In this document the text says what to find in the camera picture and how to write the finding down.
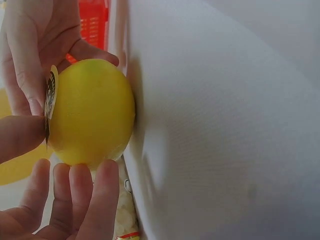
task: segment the red basket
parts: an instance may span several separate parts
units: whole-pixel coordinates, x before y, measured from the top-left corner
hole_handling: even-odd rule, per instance
[[[81,36],[91,45],[106,49],[108,38],[109,8],[105,0],[79,0],[79,12],[81,18]],[[76,60],[69,54],[66,57],[71,63]]]

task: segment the yellow plate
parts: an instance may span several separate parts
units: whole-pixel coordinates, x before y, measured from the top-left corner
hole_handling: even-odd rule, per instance
[[[11,115],[11,110],[6,91],[0,89],[0,119],[8,115]],[[41,144],[31,152],[0,164],[0,186],[11,184],[28,177],[32,172],[34,164],[39,159],[50,158],[51,154],[52,150],[48,149],[47,151],[46,146]]]

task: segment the lemon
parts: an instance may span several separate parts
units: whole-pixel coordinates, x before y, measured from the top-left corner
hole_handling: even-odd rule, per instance
[[[123,73],[105,60],[82,60],[59,75],[48,144],[64,163],[94,170],[122,155],[134,120],[134,96]]]

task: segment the white fabric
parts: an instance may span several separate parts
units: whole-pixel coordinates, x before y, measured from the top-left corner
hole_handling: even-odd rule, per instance
[[[320,237],[319,10],[111,3],[109,47],[136,95],[125,160],[145,239]]]

